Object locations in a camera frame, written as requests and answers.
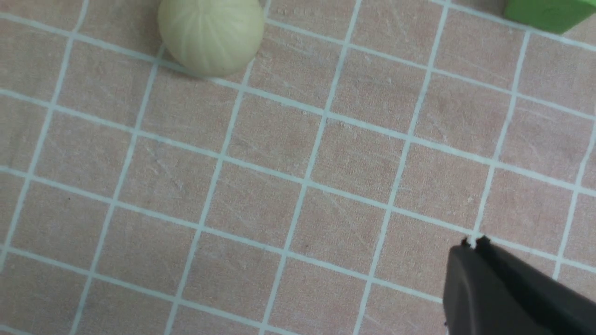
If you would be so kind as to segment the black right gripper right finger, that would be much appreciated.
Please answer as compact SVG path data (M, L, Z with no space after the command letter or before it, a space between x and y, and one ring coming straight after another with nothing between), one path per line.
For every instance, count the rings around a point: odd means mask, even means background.
M475 252L504 284L517 305L546 334L595 333L593 301L493 245L486 236L475 241Z

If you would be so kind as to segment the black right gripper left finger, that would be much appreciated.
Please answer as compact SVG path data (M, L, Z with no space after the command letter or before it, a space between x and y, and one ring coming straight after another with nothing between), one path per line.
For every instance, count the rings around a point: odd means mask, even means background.
M548 277L481 237L449 250L443 309L450 335L550 335L536 284Z

